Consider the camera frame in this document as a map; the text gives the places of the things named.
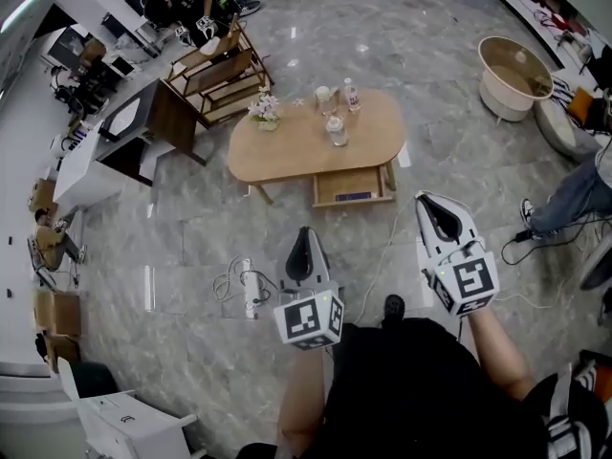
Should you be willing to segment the person's right forearm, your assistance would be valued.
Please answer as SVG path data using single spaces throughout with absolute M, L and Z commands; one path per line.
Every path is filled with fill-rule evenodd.
M 492 309 L 472 312 L 468 320 L 481 367 L 508 396 L 523 401 L 535 387 L 535 379 Z

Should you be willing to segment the large cardboard box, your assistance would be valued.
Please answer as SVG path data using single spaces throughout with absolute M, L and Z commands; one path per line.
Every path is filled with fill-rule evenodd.
M 34 321 L 52 335 L 79 337 L 80 298 L 74 293 L 37 290 L 33 296 Z

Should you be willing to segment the pink flowers in pot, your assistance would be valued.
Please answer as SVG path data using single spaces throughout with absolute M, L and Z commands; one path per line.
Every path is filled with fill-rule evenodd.
M 274 131 L 280 123 L 279 99 L 271 93 L 271 88 L 267 85 L 258 89 L 258 97 L 248 107 L 248 116 L 262 131 Z

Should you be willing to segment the wooden shelf rack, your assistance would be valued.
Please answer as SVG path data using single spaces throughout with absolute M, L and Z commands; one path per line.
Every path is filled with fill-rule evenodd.
M 171 63 L 164 83 L 193 109 L 206 128 L 245 112 L 274 81 L 237 19 L 215 53 L 197 49 Z

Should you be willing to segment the small cardboard box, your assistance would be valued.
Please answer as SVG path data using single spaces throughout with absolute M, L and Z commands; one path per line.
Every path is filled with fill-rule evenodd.
M 68 362 L 81 361 L 80 347 L 78 341 L 67 336 L 45 337 L 45 344 L 50 366 L 57 369 L 58 359 L 62 358 Z

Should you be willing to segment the grey round pouf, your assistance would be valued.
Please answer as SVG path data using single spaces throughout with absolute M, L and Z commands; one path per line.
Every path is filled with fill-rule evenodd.
M 544 139 L 562 156 L 581 163 L 607 145 L 605 134 L 590 134 L 576 127 L 565 109 L 546 99 L 534 104 L 536 123 Z

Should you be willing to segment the white oval tray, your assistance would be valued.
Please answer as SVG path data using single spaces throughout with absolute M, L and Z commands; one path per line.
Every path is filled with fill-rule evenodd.
M 125 106 L 112 119 L 108 127 L 108 131 L 112 135 L 118 136 L 123 130 L 129 127 L 137 115 L 139 105 L 139 98 L 135 98 L 129 103 L 126 103 Z

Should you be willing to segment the person's right black shoe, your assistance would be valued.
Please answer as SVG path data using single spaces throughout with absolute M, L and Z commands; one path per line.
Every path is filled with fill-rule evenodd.
M 388 295 L 383 306 L 382 326 L 401 323 L 404 320 L 405 304 L 399 295 Z

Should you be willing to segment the white power strip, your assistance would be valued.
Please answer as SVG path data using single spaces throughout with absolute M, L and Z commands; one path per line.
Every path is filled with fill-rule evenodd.
M 261 305 L 259 275 L 249 258 L 245 258 L 242 264 L 241 280 L 244 286 L 246 318 L 256 320 Z

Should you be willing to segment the wooden drawer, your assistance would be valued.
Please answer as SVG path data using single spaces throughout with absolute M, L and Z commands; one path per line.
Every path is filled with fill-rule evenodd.
M 335 208 L 358 204 L 387 203 L 395 200 L 386 187 L 379 166 L 333 171 L 317 174 L 313 179 L 314 208 Z M 372 192 L 372 199 L 360 202 L 337 203 L 338 194 Z

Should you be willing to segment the plastic bottle red label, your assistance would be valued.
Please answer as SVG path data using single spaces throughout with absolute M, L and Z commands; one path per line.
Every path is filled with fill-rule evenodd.
M 361 109 L 361 101 L 358 90 L 350 77 L 347 77 L 344 80 L 344 95 L 348 109 L 351 113 L 356 113 Z

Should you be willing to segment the person's black clothes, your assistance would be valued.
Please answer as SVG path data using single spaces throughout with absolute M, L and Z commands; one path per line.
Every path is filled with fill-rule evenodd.
M 605 407 L 569 372 L 515 400 L 431 319 L 346 325 L 334 364 L 324 422 L 300 457 L 276 438 L 236 459 L 612 459 Z

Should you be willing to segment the person's left forearm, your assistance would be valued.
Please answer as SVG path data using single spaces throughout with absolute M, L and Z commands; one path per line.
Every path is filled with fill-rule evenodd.
M 300 457 L 324 422 L 325 401 L 323 350 L 298 351 L 279 409 L 277 444 Z

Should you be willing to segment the black white striped cushion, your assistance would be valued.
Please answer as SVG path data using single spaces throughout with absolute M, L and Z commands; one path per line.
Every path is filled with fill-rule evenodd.
M 576 122 L 576 117 L 568 111 L 568 107 L 576 95 L 579 88 L 578 85 L 572 84 L 557 76 L 553 76 L 552 80 L 554 83 L 554 92 L 550 100 L 559 105 L 571 120 Z

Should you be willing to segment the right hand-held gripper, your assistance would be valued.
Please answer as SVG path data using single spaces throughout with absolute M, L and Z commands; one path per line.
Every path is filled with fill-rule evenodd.
M 473 239 L 478 232 L 470 210 L 457 200 L 429 191 L 416 195 L 415 209 L 431 256 L 423 268 L 427 286 L 453 316 L 463 317 L 488 306 L 500 290 L 498 271 L 484 240 Z M 461 246 L 442 253 L 447 245 Z

